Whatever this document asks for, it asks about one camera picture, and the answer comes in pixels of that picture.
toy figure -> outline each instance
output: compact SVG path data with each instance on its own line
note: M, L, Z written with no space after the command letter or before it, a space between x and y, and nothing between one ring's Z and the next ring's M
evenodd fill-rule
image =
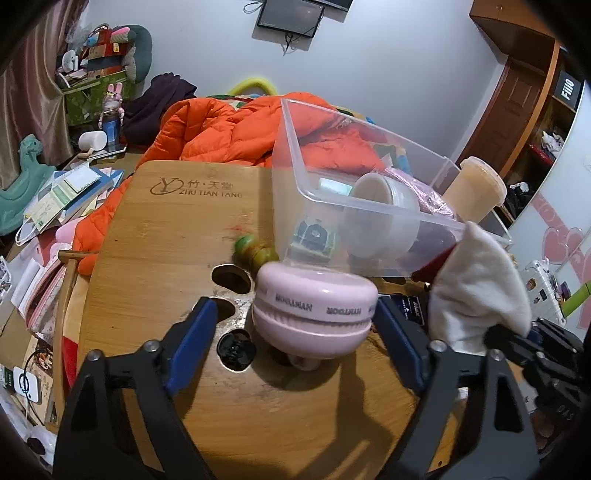
M119 112L119 120L121 125L123 125L123 117L125 116L125 110L121 106L121 102L123 102L123 97L121 95L121 90L123 89L123 83L117 82L117 85L113 86L112 83L109 84L107 88L107 93L103 98L103 109L100 113L99 118L99 128L103 128L103 116L107 112Z

wooden cabinet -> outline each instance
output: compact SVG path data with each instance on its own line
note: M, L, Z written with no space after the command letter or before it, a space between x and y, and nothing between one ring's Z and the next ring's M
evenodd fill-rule
M475 0L470 16L506 55L547 72L554 38L522 0Z
M470 16L490 18L553 36L538 15L522 0L475 0Z
M497 0L474 0L470 16L498 20L499 2Z

pink heart decal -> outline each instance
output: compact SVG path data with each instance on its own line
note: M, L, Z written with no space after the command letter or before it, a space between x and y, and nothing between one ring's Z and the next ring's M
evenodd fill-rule
M566 246L569 248L569 257L583 241L583 231L580 228L571 228L566 236Z
M556 228L548 228L542 240L542 252L550 263L562 265L569 257L569 248L561 241L561 235Z
M583 232L579 228L566 227L548 228L542 240L542 252L554 265L562 265L575 251L583 240Z

wooden chair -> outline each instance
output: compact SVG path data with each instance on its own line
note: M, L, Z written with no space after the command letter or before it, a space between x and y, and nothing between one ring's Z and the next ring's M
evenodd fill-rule
M61 284L60 296L57 302L56 326L53 335L53 395L56 404L57 422L61 422L61 416L66 407L66 397L70 392L70 387L65 378L63 356L62 356L62 338L64 330L64 320L72 290L78 278L78 262L90 253L75 252L70 250L60 250L58 257L66 265L66 274Z

wall-mounted monitor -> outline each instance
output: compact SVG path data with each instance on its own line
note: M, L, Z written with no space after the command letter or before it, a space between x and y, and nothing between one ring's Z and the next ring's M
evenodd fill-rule
M320 4L325 4L325 5L329 5L330 7L335 7L335 8L339 8L341 10L345 10L346 12L349 11L349 8L351 8L351 4L353 3L353 0L315 0L315 1Z
M322 5L307 0L267 0L256 24L312 38L323 13Z

